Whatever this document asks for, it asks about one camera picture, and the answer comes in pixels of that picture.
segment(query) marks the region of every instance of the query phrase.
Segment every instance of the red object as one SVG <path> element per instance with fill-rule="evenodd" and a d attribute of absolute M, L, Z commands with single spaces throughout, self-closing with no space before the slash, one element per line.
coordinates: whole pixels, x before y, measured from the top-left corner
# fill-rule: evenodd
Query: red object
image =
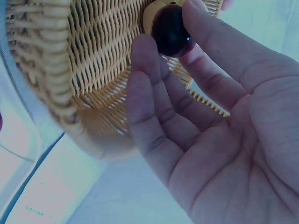
<path fill-rule="evenodd" d="M 0 131 L 2 129 L 2 125 L 3 125 L 3 119 L 2 119 L 2 116 L 1 116 L 1 113 L 0 113 Z"/>

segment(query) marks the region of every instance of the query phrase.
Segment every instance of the dark round knob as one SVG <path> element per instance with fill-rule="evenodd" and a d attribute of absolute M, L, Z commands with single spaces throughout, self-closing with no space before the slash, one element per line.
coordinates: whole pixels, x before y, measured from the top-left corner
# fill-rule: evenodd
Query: dark round knob
<path fill-rule="evenodd" d="M 0 131 L 2 129 L 2 126 L 3 126 L 3 119 L 2 119 L 2 116 L 1 116 L 1 113 L 0 113 Z"/>
<path fill-rule="evenodd" d="M 159 53 L 180 57 L 195 46 L 183 24 L 182 7 L 170 4 L 157 12 L 152 24 L 151 35 L 156 40 Z"/>

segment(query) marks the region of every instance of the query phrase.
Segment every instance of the fingernail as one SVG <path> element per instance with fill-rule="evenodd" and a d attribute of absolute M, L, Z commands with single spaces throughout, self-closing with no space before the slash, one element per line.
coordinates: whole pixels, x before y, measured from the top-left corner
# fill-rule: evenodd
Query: fingernail
<path fill-rule="evenodd" d="M 189 0 L 191 1 L 198 9 L 208 11 L 205 3 L 202 0 Z"/>

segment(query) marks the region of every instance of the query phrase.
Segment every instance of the hand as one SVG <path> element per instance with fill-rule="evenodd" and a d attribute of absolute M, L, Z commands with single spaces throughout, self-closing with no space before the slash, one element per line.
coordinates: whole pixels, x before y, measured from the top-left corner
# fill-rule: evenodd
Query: hand
<path fill-rule="evenodd" d="M 193 100 L 143 35 L 126 101 L 136 145 L 196 224 L 299 223 L 299 64 L 201 4 L 183 6 L 201 48 L 181 62 L 230 117 Z"/>

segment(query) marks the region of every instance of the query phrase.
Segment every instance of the woven rattan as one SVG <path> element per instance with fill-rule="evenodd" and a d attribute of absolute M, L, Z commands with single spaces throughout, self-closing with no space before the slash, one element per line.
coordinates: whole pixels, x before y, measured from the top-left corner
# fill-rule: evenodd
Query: woven rattan
<path fill-rule="evenodd" d="M 125 117 L 130 48 L 153 0 L 7 0 L 11 53 L 54 120 L 85 151 L 115 159 L 136 148 Z M 223 0 L 205 0 L 218 16 Z M 177 59 L 170 69 L 189 88 Z M 190 91 L 218 113 L 226 113 Z"/>

